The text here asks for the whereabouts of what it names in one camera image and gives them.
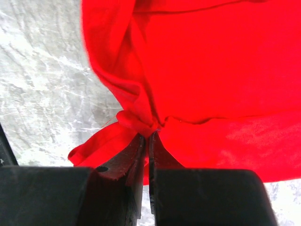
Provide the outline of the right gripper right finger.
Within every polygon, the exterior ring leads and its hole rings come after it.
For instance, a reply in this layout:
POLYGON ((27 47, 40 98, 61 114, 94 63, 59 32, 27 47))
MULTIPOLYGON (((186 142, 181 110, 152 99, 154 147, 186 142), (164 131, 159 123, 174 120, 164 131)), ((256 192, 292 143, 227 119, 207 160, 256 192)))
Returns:
POLYGON ((250 170, 183 167, 152 134, 151 212, 158 226, 275 226, 260 178, 250 170))

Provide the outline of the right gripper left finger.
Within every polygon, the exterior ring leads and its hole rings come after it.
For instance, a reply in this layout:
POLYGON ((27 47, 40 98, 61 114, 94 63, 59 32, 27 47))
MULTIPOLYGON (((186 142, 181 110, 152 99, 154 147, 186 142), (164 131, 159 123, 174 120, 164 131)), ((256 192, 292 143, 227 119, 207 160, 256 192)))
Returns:
POLYGON ((135 226, 141 216, 145 139, 99 167, 0 169, 3 226, 135 226))

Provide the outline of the red t shirt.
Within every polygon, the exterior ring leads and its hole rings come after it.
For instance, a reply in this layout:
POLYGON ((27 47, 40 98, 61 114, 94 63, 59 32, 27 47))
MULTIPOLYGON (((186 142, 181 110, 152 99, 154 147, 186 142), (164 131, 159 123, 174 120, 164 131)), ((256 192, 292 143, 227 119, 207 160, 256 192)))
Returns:
POLYGON ((81 29, 122 110, 69 153, 75 166, 157 132, 187 168, 300 178, 300 1, 84 0, 81 29))

